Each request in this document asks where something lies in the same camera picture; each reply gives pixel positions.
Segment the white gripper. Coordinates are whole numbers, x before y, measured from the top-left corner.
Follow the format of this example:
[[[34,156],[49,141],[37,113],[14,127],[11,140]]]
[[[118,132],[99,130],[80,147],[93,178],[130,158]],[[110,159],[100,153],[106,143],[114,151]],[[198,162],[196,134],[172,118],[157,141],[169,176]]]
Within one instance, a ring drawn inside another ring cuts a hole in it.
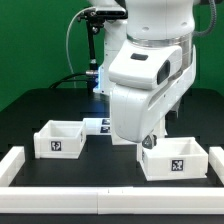
[[[150,134],[156,124],[180,100],[195,79],[195,51],[182,61],[182,48],[122,46],[109,67],[115,83],[110,107],[113,130],[128,141],[146,149],[157,144]]]

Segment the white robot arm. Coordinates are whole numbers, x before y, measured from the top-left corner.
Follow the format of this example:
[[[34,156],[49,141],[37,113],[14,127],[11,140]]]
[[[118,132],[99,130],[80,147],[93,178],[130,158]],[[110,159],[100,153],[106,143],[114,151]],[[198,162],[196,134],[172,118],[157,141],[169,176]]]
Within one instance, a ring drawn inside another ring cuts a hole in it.
[[[125,7],[126,39],[110,63],[112,133],[133,143],[153,137],[157,124],[178,103],[196,75],[193,7],[208,4],[209,27],[217,19],[215,0],[89,0],[96,8]]]

